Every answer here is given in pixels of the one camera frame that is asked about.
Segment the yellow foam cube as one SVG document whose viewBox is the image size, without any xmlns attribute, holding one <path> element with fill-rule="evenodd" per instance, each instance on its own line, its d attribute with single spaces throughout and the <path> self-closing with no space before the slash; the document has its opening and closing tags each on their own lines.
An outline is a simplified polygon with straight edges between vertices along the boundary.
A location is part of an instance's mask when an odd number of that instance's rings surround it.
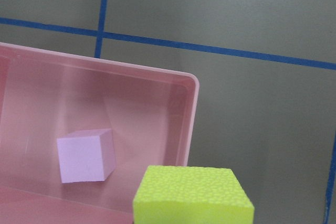
<svg viewBox="0 0 336 224">
<path fill-rule="evenodd" d="M 253 223 L 255 207 L 229 168 L 150 165 L 134 223 Z"/>
</svg>

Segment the pink foam cube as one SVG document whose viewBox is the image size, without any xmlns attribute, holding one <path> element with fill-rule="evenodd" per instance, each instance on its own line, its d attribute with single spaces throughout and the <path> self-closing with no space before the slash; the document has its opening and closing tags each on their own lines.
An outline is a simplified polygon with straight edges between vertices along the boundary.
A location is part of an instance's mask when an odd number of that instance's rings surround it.
<svg viewBox="0 0 336 224">
<path fill-rule="evenodd" d="M 61 182 L 103 182 L 117 166 L 112 129 L 81 130 L 57 139 Z"/>
</svg>

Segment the pink plastic bin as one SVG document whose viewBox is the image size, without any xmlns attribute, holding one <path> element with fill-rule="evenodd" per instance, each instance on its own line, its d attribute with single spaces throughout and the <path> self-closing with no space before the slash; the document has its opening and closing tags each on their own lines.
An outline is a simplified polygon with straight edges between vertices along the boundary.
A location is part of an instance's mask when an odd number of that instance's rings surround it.
<svg viewBox="0 0 336 224">
<path fill-rule="evenodd" d="M 146 168 L 187 164 L 199 86 L 1 43 L 1 223 L 132 223 Z"/>
</svg>

